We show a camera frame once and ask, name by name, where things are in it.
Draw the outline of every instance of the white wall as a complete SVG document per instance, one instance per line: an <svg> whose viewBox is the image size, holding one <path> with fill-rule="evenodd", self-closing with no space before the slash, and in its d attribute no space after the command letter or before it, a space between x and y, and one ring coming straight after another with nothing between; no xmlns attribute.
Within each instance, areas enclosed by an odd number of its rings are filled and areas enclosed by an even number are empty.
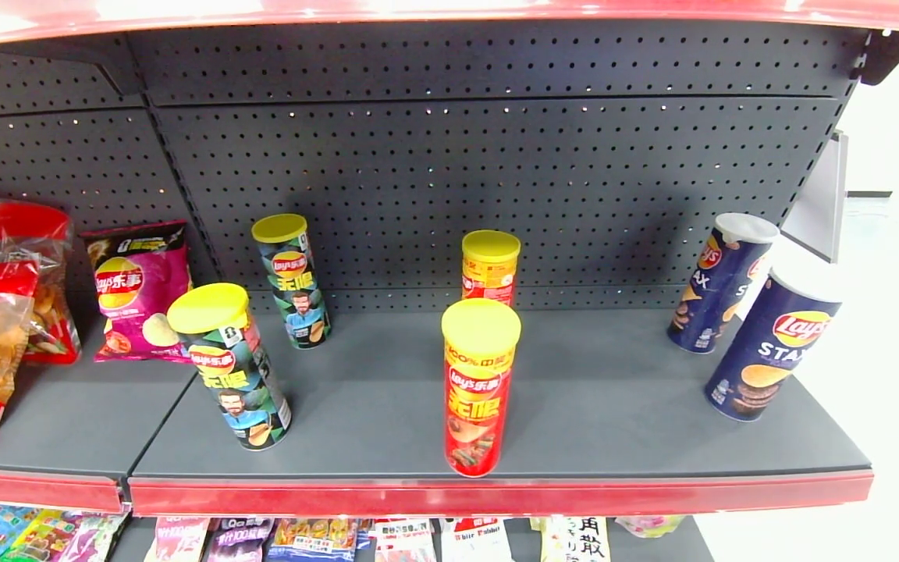
<svg viewBox="0 0 899 562"><path fill-rule="evenodd" d="M896 191L899 177L899 65L878 86L860 84L838 129L849 137L848 191Z"/></svg>

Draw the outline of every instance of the red shelf trim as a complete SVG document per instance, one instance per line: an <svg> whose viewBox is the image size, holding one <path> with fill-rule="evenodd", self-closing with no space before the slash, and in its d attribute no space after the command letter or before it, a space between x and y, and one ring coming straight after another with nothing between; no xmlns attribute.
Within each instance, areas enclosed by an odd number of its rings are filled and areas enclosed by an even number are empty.
<svg viewBox="0 0 899 562"><path fill-rule="evenodd" d="M649 480L204 480L131 478L134 512L357 517L671 515L863 501L871 470Z"/></svg>
<svg viewBox="0 0 899 562"><path fill-rule="evenodd" d="M0 470L0 503L120 513L117 482L105 476Z"/></svg>

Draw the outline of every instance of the perforated metal panel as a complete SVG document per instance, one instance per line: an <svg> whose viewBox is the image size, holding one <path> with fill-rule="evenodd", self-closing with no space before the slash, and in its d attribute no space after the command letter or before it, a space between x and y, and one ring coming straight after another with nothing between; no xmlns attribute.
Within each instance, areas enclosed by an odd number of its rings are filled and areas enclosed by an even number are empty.
<svg viewBox="0 0 899 562"><path fill-rule="evenodd" d="M77 231L190 217L143 109L0 117L0 197L63 209ZM217 279L196 229L187 240L194 279ZM95 291L76 246L69 285Z"/></svg>
<svg viewBox="0 0 899 562"><path fill-rule="evenodd" d="M0 115L142 105L118 96L95 65L0 53Z"/></svg>
<svg viewBox="0 0 899 562"><path fill-rule="evenodd" d="M332 290L456 288L460 238L478 228L524 241L522 284L572 287L681 283L716 214L778 221L838 107L432 101L159 118L231 281L264 288L250 227L296 212Z"/></svg>
<svg viewBox="0 0 899 562"><path fill-rule="evenodd" d="M225 27L132 36L158 105L848 93L867 32L709 21Z"/></svg>

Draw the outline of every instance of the white floor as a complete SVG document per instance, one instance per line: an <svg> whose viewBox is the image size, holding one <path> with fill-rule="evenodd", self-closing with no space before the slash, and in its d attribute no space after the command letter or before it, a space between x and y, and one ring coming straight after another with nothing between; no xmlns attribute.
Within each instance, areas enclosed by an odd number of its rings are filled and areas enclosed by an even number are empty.
<svg viewBox="0 0 899 562"><path fill-rule="evenodd" d="M854 286L796 371L872 460L870 498L697 516L716 562L899 562L899 182L891 189L890 199L847 201L840 262Z"/></svg>

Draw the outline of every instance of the yellow chip can lid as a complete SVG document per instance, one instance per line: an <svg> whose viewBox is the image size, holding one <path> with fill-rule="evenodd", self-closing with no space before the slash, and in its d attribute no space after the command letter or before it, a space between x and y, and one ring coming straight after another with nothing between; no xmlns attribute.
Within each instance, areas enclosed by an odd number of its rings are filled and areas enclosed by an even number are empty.
<svg viewBox="0 0 899 562"><path fill-rule="evenodd" d="M464 255L478 261L514 260L521 247L520 239L498 230L475 230L464 236Z"/></svg>
<svg viewBox="0 0 899 562"><path fill-rule="evenodd" d="M249 294L241 285L203 285L176 299L169 307L169 326L181 334L204 334L225 326L245 325Z"/></svg>
<svg viewBox="0 0 899 562"><path fill-rule="evenodd" d="M307 219L293 213L265 217L252 225L252 237L264 244L279 244L307 231Z"/></svg>
<svg viewBox="0 0 899 562"><path fill-rule="evenodd" d="M442 337L467 355L500 355L518 343L522 322L509 305L466 299L442 313Z"/></svg>

